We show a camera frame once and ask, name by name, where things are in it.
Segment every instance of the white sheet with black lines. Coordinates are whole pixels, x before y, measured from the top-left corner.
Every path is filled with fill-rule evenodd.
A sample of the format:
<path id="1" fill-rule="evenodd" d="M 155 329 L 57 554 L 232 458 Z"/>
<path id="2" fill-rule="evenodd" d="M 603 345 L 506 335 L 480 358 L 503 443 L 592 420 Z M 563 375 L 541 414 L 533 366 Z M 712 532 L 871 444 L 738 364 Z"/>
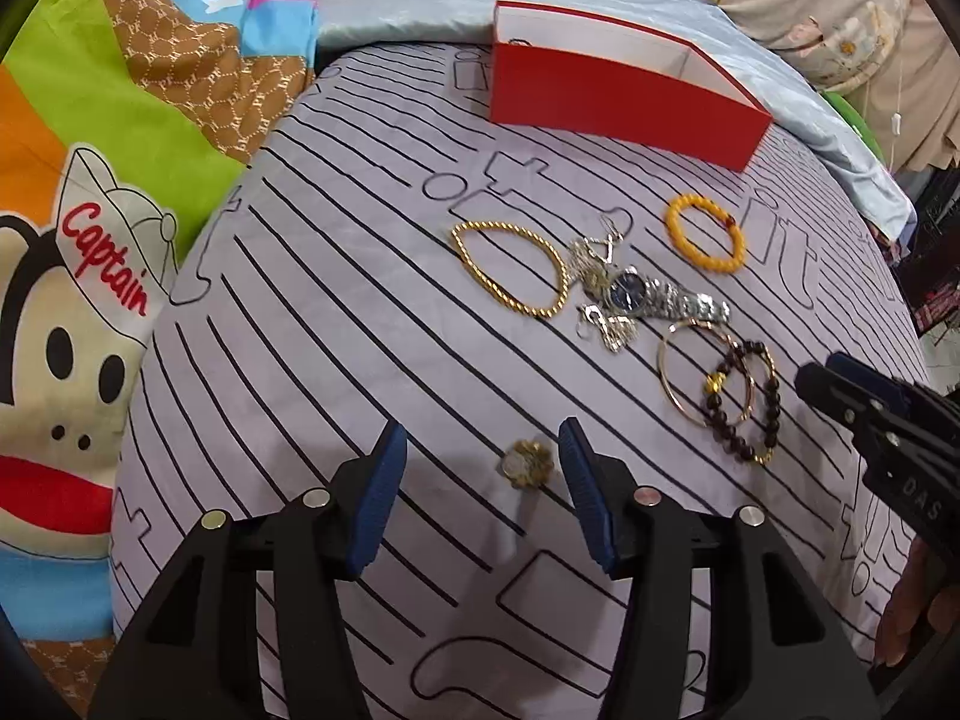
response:
<path id="1" fill-rule="evenodd" d="M 521 493 L 496 473 L 513 442 L 552 439 L 577 415 L 599 451 L 685 506 L 767 509 L 869 659 L 911 533 L 862 487 L 848 437 L 792 386 L 799 365 L 837 349 L 925 380 L 862 221 L 776 127 L 737 175 L 634 143 L 490 124 L 488 63 L 481 47 L 349 53 L 211 220 L 131 402 L 113 512 L 117 632 L 201 512 L 275 511 L 370 450 L 390 415 L 410 434 L 400 498 L 376 561 L 339 589 L 374 717 L 593 717 L 629 585 L 589 560 L 560 474 Z M 672 250 L 661 217 L 681 191 L 736 215 L 744 269 L 705 274 Z M 623 264 L 728 300 L 733 327 L 770 344 L 784 416 L 769 469 L 736 464 L 667 403 L 663 322 L 642 322 L 614 357 L 578 338 L 572 307 L 552 322 L 503 309 L 449 243 L 457 220 L 497 218 L 566 245 L 599 234 L 613 207 L 635 222 Z M 706 218 L 685 225 L 705 250 L 726 244 Z M 469 245 L 517 296 L 549 302 L 539 252 L 486 235 Z M 679 339 L 670 372 L 688 405 L 716 361 L 706 340 Z M 264 700 L 284 715 L 270 575 L 259 584 Z M 694 595 L 685 713 L 704 685 L 705 577 Z"/>

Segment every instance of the silver rivet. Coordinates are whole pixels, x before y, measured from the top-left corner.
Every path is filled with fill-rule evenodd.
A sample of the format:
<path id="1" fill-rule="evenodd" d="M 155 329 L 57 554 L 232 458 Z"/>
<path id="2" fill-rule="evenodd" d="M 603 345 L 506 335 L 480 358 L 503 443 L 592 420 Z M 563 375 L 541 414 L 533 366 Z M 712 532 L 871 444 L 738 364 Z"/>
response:
<path id="1" fill-rule="evenodd" d="M 664 497 L 656 488 L 637 488 L 634 490 L 634 500 L 640 506 L 656 506 Z"/>
<path id="2" fill-rule="evenodd" d="M 323 509 L 330 502 L 330 493 L 316 488 L 304 493 L 304 506 L 307 509 Z"/>
<path id="3" fill-rule="evenodd" d="M 215 531 L 217 528 L 222 528 L 224 522 L 227 522 L 227 513 L 221 512 L 219 509 L 213 509 L 200 518 L 200 525 L 203 525 L 208 531 Z"/>
<path id="4" fill-rule="evenodd" d="M 765 519 L 763 512 L 755 506 L 745 506 L 740 510 L 740 521 L 751 528 L 762 525 Z"/>

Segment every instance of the human hand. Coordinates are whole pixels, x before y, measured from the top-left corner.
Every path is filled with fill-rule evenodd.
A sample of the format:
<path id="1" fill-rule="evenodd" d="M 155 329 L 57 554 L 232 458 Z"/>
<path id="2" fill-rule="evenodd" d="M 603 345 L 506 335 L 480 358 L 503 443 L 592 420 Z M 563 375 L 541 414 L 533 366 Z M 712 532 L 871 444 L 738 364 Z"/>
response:
<path id="1" fill-rule="evenodd" d="M 910 545 L 906 567 L 887 602 L 874 647 L 874 664 L 894 667 L 906 655 L 910 634 L 923 614 L 929 592 L 926 587 L 930 548 L 922 539 L 914 538 Z M 960 584 L 941 590 L 933 599 L 926 619 L 938 634 L 947 634 L 960 619 Z"/>

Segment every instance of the green fabric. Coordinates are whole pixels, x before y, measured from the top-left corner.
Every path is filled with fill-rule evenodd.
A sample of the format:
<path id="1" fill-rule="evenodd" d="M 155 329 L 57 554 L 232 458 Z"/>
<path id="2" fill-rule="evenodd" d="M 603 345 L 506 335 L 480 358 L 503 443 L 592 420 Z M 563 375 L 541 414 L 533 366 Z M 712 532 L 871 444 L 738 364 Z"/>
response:
<path id="1" fill-rule="evenodd" d="M 131 81 L 103 1 L 40 0 L 4 62 L 64 146 L 96 146 L 119 180 L 176 214 L 182 260 L 244 166 Z"/>
<path id="2" fill-rule="evenodd" d="M 880 148 L 880 141 L 877 141 L 877 137 L 872 133 L 870 127 L 867 127 L 867 122 L 863 121 L 863 117 L 857 112 L 856 108 L 836 92 L 821 92 L 820 94 L 824 100 L 827 100 L 827 102 L 833 106 L 833 109 L 840 114 L 847 124 L 853 127 L 853 129 L 856 129 L 856 132 L 863 142 L 867 143 L 867 148 L 874 153 L 874 156 L 877 157 L 880 162 L 886 162 L 883 156 L 883 149 Z"/>

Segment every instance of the open cardboard box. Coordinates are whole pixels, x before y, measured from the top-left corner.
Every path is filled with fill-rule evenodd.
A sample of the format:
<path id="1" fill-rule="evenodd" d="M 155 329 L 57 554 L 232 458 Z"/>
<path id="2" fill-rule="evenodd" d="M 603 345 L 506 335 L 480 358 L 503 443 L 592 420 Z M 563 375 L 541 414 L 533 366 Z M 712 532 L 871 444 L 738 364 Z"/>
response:
<path id="1" fill-rule="evenodd" d="M 499 1 L 490 118 L 603 135 L 743 170 L 767 110 L 693 43 L 553 5 Z"/>

